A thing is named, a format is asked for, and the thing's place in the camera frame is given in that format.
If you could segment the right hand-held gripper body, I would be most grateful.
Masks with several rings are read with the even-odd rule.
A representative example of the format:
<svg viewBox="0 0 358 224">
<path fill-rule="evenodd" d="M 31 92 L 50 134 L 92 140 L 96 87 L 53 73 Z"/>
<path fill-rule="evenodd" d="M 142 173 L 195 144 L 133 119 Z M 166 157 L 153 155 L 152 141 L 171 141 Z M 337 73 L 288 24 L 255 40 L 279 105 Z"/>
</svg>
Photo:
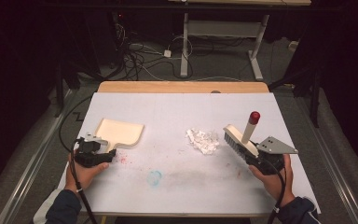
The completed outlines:
<svg viewBox="0 0 358 224">
<path fill-rule="evenodd" d="M 298 153 L 296 148 L 285 144 L 273 136 L 269 136 L 255 147 L 258 152 L 255 167 L 263 175 L 275 175 L 279 173 L 285 166 L 283 155 Z"/>
</svg>

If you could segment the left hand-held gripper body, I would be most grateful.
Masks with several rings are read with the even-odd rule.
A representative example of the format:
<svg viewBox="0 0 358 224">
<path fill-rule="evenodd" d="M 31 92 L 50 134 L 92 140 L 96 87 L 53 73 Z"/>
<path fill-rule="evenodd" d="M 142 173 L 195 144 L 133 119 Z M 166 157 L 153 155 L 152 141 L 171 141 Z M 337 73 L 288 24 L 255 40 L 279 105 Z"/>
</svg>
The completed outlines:
<svg viewBox="0 0 358 224">
<path fill-rule="evenodd" d="M 108 152 L 99 153 L 102 147 L 106 147 L 108 142 L 101 137 L 87 133 L 78 140 L 78 149 L 75 153 L 75 161 L 86 168 L 91 168 L 103 162 L 106 162 Z"/>
</svg>

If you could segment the cream plastic dustpan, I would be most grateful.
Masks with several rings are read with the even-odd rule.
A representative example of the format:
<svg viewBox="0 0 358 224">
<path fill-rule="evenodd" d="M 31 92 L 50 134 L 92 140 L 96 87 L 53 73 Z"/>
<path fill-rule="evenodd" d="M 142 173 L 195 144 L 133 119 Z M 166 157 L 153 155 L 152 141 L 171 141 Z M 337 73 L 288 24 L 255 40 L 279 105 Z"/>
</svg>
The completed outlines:
<svg viewBox="0 0 358 224">
<path fill-rule="evenodd" d="M 136 145 L 143 129 L 143 124 L 102 119 L 96 129 L 95 136 L 107 142 L 106 151 L 109 152 L 120 146 L 131 147 Z"/>
</svg>

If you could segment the cream brush with red cap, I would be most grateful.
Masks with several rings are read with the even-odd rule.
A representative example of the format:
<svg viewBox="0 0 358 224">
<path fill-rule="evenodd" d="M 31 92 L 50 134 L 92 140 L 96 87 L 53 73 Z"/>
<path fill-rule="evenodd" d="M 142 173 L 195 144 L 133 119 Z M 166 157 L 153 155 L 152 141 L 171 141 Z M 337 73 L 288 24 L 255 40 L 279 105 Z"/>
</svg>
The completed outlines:
<svg viewBox="0 0 358 224">
<path fill-rule="evenodd" d="M 250 138 L 255 130 L 255 127 L 260 119 L 260 114 L 253 111 L 247 121 L 245 130 L 241 133 L 233 125 L 228 124 L 225 128 L 225 140 L 235 150 L 246 155 L 258 157 L 256 146 L 251 142 Z"/>
</svg>

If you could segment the pile of white paper scraps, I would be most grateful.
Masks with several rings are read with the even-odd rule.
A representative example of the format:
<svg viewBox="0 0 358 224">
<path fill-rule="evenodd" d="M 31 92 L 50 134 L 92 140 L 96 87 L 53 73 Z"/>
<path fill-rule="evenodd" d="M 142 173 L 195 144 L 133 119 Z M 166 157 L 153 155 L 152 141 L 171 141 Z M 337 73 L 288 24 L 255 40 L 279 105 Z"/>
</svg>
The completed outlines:
<svg viewBox="0 0 358 224">
<path fill-rule="evenodd" d="M 189 144 L 203 155 L 212 155 L 219 146 L 218 135 L 214 132 L 204 132 L 198 129 L 188 129 L 186 137 Z"/>
</svg>

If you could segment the person's left hand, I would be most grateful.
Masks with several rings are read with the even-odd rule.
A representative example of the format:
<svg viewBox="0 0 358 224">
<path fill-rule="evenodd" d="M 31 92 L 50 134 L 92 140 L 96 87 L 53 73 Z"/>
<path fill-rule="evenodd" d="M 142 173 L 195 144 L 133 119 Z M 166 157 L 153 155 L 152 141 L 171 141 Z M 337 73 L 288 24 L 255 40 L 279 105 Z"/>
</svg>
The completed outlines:
<svg viewBox="0 0 358 224">
<path fill-rule="evenodd" d="M 93 178 L 109 167 L 107 162 L 103 162 L 91 168 L 83 167 L 76 161 L 72 161 L 72 155 L 68 155 L 68 167 L 66 169 L 65 189 L 77 194 L 79 189 L 87 189 Z"/>
</svg>

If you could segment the person's right hand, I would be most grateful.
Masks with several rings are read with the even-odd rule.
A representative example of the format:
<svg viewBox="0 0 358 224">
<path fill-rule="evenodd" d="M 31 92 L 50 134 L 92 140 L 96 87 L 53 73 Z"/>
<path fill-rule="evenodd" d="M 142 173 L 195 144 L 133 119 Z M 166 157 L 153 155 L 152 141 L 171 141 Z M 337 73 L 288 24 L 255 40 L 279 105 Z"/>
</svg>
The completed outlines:
<svg viewBox="0 0 358 224">
<path fill-rule="evenodd" d="M 280 208 L 296 197 L 292 191 L 294 175 L 290 155 L 284 154 L 283 158 L 285 167 L 280 171 L 280 175 L 263 175 L 255 166 L 249 166 L 250 171 L 263 183 L 271 197 L 280 203 Z"/>
</svg>

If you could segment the black stand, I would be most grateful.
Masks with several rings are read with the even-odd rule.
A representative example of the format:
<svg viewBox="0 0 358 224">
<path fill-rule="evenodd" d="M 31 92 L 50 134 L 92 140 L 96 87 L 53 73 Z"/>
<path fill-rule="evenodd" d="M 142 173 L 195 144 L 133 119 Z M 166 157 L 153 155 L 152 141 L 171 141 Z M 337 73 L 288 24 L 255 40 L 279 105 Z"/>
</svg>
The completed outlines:
<svg viewBox="0 0 358 224">
<path fill-rule="evenodd" d="M 63 82 L 66 82 L 70 90 L 78 90 L 80 88 L 76 64 L 72 61 L 61 62 L 55 69 L 55 90 L 57 102 L 55 113 L 56 118 L 62 113 L 64 108 Z"/>
<path fill-rule="evenodd" d="M 293 95 L 295 97 L 310 98 L 310 121 L 315 128 L 318 128 L 318 107 L 321 84 L 320 71 L 313 68 L 303 68 L 300 71 L 289 73 L 285 77 L 268 84 L 268 89 L 273 91 L 284 84 L 294 85 Z"/>
</svg>

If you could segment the white table cover sheet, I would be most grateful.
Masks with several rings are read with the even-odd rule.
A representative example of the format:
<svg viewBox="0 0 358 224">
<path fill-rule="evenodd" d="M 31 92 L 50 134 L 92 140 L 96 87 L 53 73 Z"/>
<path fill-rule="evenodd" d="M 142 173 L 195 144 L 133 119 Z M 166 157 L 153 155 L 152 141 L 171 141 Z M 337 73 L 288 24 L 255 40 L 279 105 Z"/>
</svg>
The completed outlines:
<svg viewBox="0 0 358 224">
<path fill-rule="evenodd" d="M 251 137 L 292 139 L 271 93 L 96 93 L 81 133 L 102 119 L 144 125 L 139 142 L 121 147 L 85 194 L 96 215 L 262 217 L 275 204 L 246 162 L 224 140 L 231 124 L 243 130 L 253 111 L 261 118 Z M 188 129 L 214 132 L 219 146 L 203 155 Z"/>
</svg>

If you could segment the wooden table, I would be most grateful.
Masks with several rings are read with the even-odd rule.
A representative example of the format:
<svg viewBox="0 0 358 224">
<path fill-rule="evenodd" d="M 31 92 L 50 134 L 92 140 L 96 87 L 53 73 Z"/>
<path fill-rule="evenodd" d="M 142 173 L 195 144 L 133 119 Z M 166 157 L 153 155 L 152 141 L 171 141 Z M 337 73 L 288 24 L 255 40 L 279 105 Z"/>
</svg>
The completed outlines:
<svg viewBox="0 0 358 224">
<path fill-rule="evenodd" d="M 104 81 L 98 92 L 120 93 L 268 93 L 262 82 Z"/>
</svg>

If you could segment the metal floor rail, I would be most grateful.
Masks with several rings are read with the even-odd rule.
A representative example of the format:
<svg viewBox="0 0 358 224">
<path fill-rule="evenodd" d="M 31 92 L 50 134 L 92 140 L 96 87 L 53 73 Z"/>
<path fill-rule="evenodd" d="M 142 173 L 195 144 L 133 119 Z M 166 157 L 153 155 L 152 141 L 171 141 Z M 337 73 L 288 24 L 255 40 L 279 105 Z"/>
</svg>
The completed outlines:
<svg viewBox="0 0 358 224">
<path fill-rule="evenodd" d="M 313 136 L 318 142 L 319 151 L 322 156 L 322 161 L 324 162 L 326 171 L 330 175 L 332 182 L 335 185 L 337 194 L 345 206 L 346 212 L 351 219 L 351 223 L 358 224 L 358 202 L 355 200 L 350 185 L 345 180 L 344 175 L 340 172 L 333 154 L 330 152 L 330 148 L 328 147 L 327 142 L 324 140 L 324 137 L 320 132 L 320 129 L 317 128 L 311 121 L 306 102 L 302 98 L 296 98 L 296 102 L 301 109 L 302 114 L 305 116 L 305 120 L 307 121 L 308 126 L 312 130 Z"/>
<path fill-rule="evenodd" d="M 0 214 L 0 224 L 10 224 L 18 214 L 24 199 L 31 186 L 34 183 L 34 179 L 37 176 L 40 167 L 46 158 L 50 142 L 53 139 L 55 132 L 62 124 L 63 117 L 68 111 L 69 105 L 74 101 L 77 91 L 68 90 L 63 98 L 64 106 L 60 113 L 55 117 L 55 120 L 51 124 L 48 132 L 46 133 L 43 141 L 39 147 L 35 150 L 34 155 L 28 162 L 21 178 L 10 195 L 5 207 Z"/>
</svg>

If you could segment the white metal frame desk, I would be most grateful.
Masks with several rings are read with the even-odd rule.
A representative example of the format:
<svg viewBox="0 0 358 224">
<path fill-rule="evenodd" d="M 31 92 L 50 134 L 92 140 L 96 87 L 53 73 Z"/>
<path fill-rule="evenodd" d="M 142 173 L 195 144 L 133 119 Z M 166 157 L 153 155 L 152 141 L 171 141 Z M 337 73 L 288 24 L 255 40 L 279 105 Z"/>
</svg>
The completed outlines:
<svg viewBox="0 0 358 224">
<path fill-rule="evenodd" d="M 310 0 L 170 0 L 171 2 L 181 3 L 186 7 L 194 7 L 195 5 L 204 5 L 211 7 L 218 5 L 219 7 L 308 7 Z M 220 37 L 251 37 L 255 39 L 255 47 L 249 50 L 247 55 L 249 63 L 253 69 L 255 79 L 262 81 L 262 76 L 258 61 L 257 53 L 259 51 L 262 38 L 267 29 L 269 22 L 269 13 L 264 13 L 261 21 L 258 22 L 241 22 L 241 21 L 214 21 L 191 20 L 188 13 L 184 14 L 183 34 L 181 38 L 181 70 L 180 77 L 189 77 L 190 62 L 193 46 L 188 39 L 190 35 L 194 36 L 220 36 Z"/>
</svg>

